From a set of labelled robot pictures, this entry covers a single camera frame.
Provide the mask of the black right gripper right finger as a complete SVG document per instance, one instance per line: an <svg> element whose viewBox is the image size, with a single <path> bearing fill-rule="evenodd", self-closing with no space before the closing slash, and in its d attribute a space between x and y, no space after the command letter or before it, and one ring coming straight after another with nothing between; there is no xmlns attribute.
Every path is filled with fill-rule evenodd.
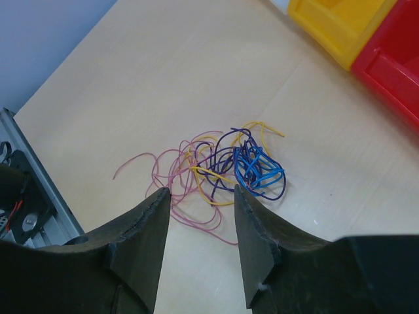
<svg viewBox="0 0 419 314"><path fill-rule="evenodd" d="M418 236L326 241L234 191L246 306L254 313L417 313Z"/></svg>

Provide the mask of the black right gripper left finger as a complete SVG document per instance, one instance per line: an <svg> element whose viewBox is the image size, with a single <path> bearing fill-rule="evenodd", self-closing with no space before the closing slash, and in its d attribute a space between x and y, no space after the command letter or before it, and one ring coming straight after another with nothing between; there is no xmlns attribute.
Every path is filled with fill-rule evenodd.
<svg viewBox="0 0 419 314"><path fill-rule="evenodd" d="M152 313L171 193L161 188L108 223L31 249L1 242L2 313Z"/></svg>

